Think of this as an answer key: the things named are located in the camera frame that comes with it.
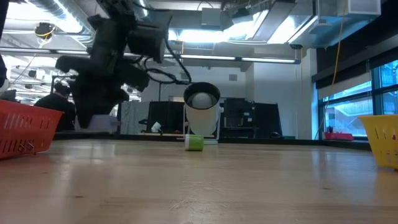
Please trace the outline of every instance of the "red plastic basket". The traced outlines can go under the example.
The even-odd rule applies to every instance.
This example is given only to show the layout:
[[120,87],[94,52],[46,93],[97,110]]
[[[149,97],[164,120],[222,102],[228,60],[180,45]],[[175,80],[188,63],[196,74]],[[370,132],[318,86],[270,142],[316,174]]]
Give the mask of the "red plastic basket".
[[0,100],[0,159],[48,150],[62,114]]

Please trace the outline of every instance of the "window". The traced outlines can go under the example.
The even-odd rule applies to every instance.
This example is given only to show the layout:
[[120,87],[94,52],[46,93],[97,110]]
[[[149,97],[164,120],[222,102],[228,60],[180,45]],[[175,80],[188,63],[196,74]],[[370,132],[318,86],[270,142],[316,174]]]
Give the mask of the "window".
[[371,97],[329,105],[325,114],[325,127],[332,126],[334,132],[366,136],[360,116],[373,115]]
[[380,67],[381,87],[398,84],[398,60]]
[[[371,90],[372,90],[372,82],[369,81],[369,82],[360,84],[358,86],[349,88],[347,90],[341,91],[339,93],[336,93],[330,97],[330,100],[335,100],[335,99],[339,99],[339,98],[346,97],[346,96],[352,96],[352,95],[355,95],[358,93],[364,93],[366,91],[371,91]],[[325,101],[325,102],[328,101],[328,97],[324,98],[323,101]]]
[[383,113],[398,114],[398,91],[383,94]]

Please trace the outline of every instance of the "black machine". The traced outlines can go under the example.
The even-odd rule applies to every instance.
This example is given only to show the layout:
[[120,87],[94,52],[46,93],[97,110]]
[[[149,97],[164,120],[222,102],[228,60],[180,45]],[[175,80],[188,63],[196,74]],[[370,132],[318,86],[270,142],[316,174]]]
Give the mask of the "black machine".
[[[86,128],[94,114],[109,114],[112,108],[123,101],[129,100],[128,94],[121,89],[127,84],[143,91],[154,80],[148,72],[167,75],[171,81],[166,83],[189,84],[192,80],[188,71],[177,60],[181,68],[189,77],[189,81],[180,81],[174,75],[156,68],[147,68],[146,62],[153,58],[155,62],[162,62],[165,46],[172,52],[168,41],[168,29],[172,16],[165,9],[152,9],[141,6],[129,0],[97,0],[98,4],[108,13],[109,19],[91,16],[89,23],[96,30],[92,48],[88,49],[89,58],[61,56],[57,60],[56,68],[63,72],[71,69],[77,71],[74,82],[70,83],[72,96],[75,101],[76,113],[82,128]],[[134,15],[134,8],[145,8],[149,12],[165,13],[165,24],[138,21]],[[124,58],[128,45],[131,53],[141,55],[138,59]],[[136,66],[144,56],[144,69]]]

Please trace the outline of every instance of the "black jacket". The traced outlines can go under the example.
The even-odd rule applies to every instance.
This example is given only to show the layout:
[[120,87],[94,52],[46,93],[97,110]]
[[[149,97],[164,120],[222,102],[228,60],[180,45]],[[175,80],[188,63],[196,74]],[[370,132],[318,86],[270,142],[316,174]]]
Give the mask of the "black jacket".
[[55,93],[49,94],[39,99],[34,106],[64,112],[60,122],[58,123],[57,132],[75,130],[75,105],[62,96]]

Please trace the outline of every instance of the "white ball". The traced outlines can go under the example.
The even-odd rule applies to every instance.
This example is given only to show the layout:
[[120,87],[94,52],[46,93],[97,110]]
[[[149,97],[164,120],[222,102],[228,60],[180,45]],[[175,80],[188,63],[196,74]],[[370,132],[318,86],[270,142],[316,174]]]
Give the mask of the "white ball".
[[213,106],[211,96],[207,93],[197,93],[192,99],[192,106],[198,109],[205,109]]

